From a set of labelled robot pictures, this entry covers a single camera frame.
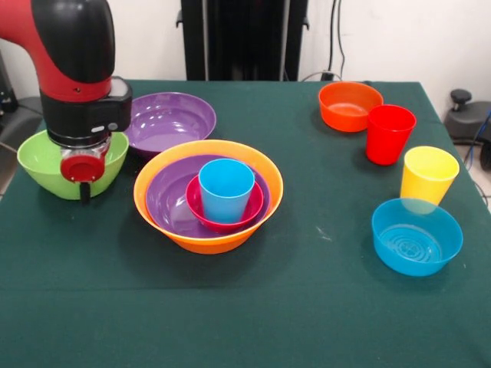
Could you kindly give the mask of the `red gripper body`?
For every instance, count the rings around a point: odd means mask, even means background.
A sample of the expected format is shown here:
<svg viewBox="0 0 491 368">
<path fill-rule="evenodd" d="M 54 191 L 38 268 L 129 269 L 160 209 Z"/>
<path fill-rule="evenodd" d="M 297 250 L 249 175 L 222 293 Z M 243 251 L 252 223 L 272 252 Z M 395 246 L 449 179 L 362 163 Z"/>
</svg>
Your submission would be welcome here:
<svg viewBox="0 0 491 368">
<path fill-rule="evenodd" d="M 61 148 L 61 175 L 70 182 L 95 182 L 104 174 L 108 143 L 77 149 Z"/>
</svg>

